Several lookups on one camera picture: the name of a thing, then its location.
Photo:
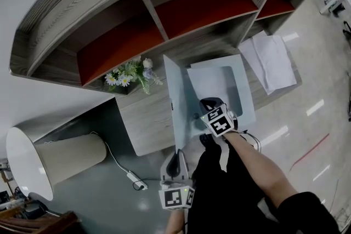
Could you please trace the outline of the light blue folder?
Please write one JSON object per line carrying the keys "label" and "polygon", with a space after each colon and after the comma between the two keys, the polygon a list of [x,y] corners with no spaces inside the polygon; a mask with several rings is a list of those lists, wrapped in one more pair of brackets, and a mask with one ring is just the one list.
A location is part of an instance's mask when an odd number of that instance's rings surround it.
{"label": "light blue folder", "polygon": [[188,69],[167,56],[163,61],[177,149],[198,135],[210,133],[201,118],[206,113],[200,103],[204,98],[220,98],[237,117],[240,130],[255,122],[251,90],[240,55],[197,62]]}

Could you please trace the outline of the person's black trousers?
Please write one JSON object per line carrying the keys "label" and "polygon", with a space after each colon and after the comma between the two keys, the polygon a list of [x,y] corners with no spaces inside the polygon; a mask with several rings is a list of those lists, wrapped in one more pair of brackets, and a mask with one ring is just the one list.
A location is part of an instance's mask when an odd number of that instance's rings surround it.
{"label": "person's black trousers", "polygon": [[223,170],[221,147],[211,135],[201,135],[200,141],[205,151],[193,173],[195,197],[189,210],[188,234],[259,232],[267,225],[257,206],[264,193],[232,146]]}

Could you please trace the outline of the grey wooden desk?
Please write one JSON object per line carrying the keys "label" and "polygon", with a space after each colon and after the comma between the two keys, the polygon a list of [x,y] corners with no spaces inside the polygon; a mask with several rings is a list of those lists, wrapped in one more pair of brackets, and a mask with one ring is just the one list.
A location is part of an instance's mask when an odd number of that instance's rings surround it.
{"label": "grey wooden desk", "polygon": [[137,156],[165,149],[175,143],[163,56],[168,56],[180,67],[188,67],[195,62],[236,54],[239,54],[239,50],[228,39],[211,32],[198,38],[170,41],[144,55],[154,62],[163,84],[152,85],[149,95],[137,86],[125,96],[116,96],[118,109]]}

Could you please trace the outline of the person's black shirt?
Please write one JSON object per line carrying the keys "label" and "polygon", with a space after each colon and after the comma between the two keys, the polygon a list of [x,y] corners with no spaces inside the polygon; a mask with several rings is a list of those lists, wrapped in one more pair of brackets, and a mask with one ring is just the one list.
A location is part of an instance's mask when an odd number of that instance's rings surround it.
{"label": "person's black shirt", "polygon": [[333,216],[312,192],[285,199],[276,210],[284,234],[341,234]]}

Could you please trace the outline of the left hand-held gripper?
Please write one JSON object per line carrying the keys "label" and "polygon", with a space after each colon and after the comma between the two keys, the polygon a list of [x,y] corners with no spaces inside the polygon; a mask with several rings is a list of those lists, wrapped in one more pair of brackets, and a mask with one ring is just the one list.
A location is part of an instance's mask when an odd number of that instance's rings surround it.
{"label": "left hand-held gripper", "polygon": [[178,149],[166,157],[160,169],[161,189],[158,191],[162,208],[180,210],[191,208],[195,190],[193,181],[188,179],[188,165],[185,154]]}

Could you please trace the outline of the person's right forearm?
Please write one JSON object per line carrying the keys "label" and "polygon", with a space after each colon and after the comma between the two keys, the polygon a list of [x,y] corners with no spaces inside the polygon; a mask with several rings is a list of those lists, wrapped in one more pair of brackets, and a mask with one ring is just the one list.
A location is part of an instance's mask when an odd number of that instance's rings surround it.
{"label": "person's right forearm", "polygon": [[284,172],[238,133],[226,133],[224,137],[236,150],[253,181],[275,207],[279,207],[284,200],[298,193]]}

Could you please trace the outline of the person's left forearm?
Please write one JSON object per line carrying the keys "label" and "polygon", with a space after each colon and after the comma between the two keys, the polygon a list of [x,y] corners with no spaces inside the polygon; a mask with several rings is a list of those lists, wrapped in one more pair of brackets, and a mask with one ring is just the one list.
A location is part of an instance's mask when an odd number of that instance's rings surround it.
{"label": "person's left forearm", "polygon": [[185,209],[171,210],[165,234],[186,234],[188,211]]}

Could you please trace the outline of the white vase with flowers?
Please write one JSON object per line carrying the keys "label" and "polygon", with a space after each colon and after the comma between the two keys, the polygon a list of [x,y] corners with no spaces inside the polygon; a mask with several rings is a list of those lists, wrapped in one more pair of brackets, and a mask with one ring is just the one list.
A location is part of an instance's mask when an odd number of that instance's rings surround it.
{"label": "white vase with flowers", "polygon": [[141,59],[138,56],[107,73],[104,82],[109,91],[117,87],[127,88],[132,83],[139,83],[145,94],[150,94],[150,86],[163,85],[156,72],[153,70],[153,61],[149,58]]}

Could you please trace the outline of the white A4 paper sheet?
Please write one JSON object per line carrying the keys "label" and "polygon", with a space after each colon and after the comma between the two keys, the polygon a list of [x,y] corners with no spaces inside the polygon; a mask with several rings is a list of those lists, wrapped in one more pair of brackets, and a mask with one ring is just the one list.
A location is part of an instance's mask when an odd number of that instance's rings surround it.
{"label": "white A4 paper sheet", "polygon": [[297,84],[282,37],[262,31],[252,39],[268,89],[273,92]]}
{"label": "white A4 paper sheet", "polygon": [[245,40],[239,45],[239,51],[244,56],[246,61],[249,63],[250,67],[254,71],[255,75],[257,76],[258,80],[261,82],[264,90],[269,95],[272,92],[268,89],[265,80],[264,80],[264,71],[256,54],[256,51],[253,46],[253,39],[252,37]]}

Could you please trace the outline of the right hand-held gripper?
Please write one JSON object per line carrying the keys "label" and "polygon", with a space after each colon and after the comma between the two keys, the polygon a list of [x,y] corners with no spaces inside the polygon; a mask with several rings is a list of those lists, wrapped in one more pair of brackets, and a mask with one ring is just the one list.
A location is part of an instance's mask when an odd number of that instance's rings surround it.
{"label": "right hand-held gripper", "polygon": [[238,129],[236,115],[229,110],[222,99],[201,99],[200,109],[204,115],[204,124],[214,136],[222,136]]}

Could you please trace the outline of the white power strip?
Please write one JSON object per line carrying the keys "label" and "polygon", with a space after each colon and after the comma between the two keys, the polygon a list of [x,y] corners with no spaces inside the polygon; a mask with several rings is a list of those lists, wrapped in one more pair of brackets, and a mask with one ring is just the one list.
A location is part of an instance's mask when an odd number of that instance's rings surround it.
{"label": "white power strip", "polygon": [[132,171],[127,173],[127,177],[131,180],[132,186],[136,191],[143,191],[148,189],[148,185],[136,176]]}

